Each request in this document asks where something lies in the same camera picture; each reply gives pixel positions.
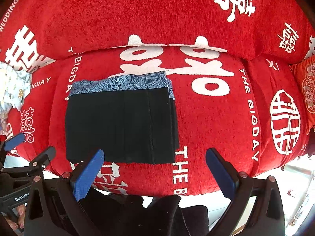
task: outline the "finger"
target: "finger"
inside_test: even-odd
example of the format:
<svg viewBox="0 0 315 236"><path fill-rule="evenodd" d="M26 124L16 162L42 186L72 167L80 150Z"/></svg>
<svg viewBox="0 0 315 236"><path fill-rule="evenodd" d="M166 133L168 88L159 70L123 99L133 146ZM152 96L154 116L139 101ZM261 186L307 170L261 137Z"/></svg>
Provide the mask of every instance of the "finger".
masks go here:
<svg viewBox="0 0 315 236"><path fill-rule="evenodd" d="M18 229L18 225L14 222L12 222L10 219L8 219L7 217L4 217L5 220L7 220L7 223L9 224L9 226L12 228L12 230L17 230Z"/></svg>
<svg viewBox="0 0 315 236"><path fill-rule="evenodd" d="M26 207L25 207L25 205L23 204L23 205L21 205L21 206L18 206L16 209L17 209L17 211L18 211L18 213L19 213L19 221L18 221L19 226L20 226L21 229L23 229L23 228L24 228L24 220L25 220L25 210L26 210Z"/></svg>

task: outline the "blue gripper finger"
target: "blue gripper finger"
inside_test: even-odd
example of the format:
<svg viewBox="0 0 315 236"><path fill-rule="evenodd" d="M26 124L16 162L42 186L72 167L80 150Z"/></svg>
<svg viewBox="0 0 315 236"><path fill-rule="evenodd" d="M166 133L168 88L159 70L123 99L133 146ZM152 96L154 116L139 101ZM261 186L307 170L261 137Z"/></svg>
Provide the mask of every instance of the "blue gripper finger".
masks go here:
<svg viewBox="0 0 315 236"><path fill-rule="evenodd" d="M207 150L206 163L213 177L218 183L224 197L233 200L235 196L236 185L232 177L226 171L223 162L225 162L223 158L220 160L211 148Z"/></svg>
<svg viewBox="0 0 315 236"><path fill-rule="evenodd" d="M23 143L25 141L25 135L24 133L17 134L13 138L10 138L7 140L4 144L4 150L5 151L11 151L14 148L16 148L19 144Z"/></svg>
<svg viewBox="0 0 315 236"><path fill-rule="evenodd" d="M103 150L98 150L74 182L73 195L77 201L86 197L94 179L104 164L104 160Z"/></svg>

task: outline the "folded black garment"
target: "folded black garment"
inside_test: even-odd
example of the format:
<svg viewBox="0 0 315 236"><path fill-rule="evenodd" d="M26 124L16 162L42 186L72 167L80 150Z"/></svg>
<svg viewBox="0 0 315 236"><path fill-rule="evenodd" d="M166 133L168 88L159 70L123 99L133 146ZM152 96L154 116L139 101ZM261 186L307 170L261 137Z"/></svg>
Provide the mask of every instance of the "folded black garment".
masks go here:
<svg viewBox="0 0 315 236"><path fill-rule="evenodd" d="M110 162L173 163L179 148L168 87L70 95L65 125L72 163L96 149Z"/></svg>

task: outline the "patterned cloth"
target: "patterned cloth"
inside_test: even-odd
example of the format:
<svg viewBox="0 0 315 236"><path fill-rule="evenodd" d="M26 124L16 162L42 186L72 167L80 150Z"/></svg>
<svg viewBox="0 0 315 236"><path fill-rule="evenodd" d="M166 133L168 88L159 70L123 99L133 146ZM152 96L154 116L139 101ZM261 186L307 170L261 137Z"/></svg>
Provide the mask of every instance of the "patterned cloth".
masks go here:
<svg viewBox="0 0 315 236"><path fill-rule="evenodd" d="M173 85L165 71L144 75L120 75L100 81L82 80L74 82L69 95L117 90L149 90L168 87L169 97L175 100Z"/></svg>
<svg viewBox="0 0 315 236"><path fill-rule="evenodd" d="M7 115L11 108L16 108L19 112L24 102L24 98L31 91L32 75L26 71L15 71L6 63L0 62L0 134L4 135L7 128Z"/></svg>

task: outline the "orange cushion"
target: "orange cushion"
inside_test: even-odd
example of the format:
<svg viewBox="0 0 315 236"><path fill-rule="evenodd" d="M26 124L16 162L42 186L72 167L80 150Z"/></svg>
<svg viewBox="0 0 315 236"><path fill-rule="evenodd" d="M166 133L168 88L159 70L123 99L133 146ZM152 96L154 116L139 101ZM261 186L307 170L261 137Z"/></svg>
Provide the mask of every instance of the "orange cushion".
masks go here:
<svg viewBox="0 0 315 236"><path fill-rule="evenodd" d="M289 67L304 97L308 117L307 132L309 134L310 129L315 126L315 55Z"/></svg>

